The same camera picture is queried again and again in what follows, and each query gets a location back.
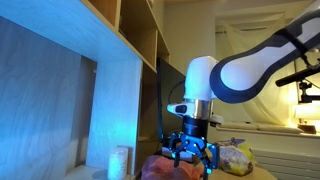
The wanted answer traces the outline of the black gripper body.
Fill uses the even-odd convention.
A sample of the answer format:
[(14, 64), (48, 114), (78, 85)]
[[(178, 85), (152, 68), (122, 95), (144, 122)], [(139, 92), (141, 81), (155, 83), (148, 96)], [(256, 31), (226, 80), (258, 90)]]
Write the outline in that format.
[(212, 160), (219, 159), (219, 147), (207, 141), (208, 121), (183, 117), (182, 131), (171, 134), (169, 149), (182, 148), (182, 152), (196, 155), (200, 150), (208, 148), (212, 153)]

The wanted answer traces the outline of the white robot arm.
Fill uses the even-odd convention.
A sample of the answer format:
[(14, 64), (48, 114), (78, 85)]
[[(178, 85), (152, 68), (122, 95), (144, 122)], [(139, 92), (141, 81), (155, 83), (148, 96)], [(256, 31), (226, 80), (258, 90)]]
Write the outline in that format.
[(279, 69), (320, 45), (320, 0), (315, 0), (286, 27), (255, 47), (224, 58), (201, 56), (190, 61), (183, 101), (167, 110), (183, 119), (182, 131), (171, 135), (169, 149), (178, 166), (180, 154), (200, 158), (204, 174), (218, 167), (220, 147), (207, 141), (210, 104), (214, 99), (242, 103), (257, 96)]

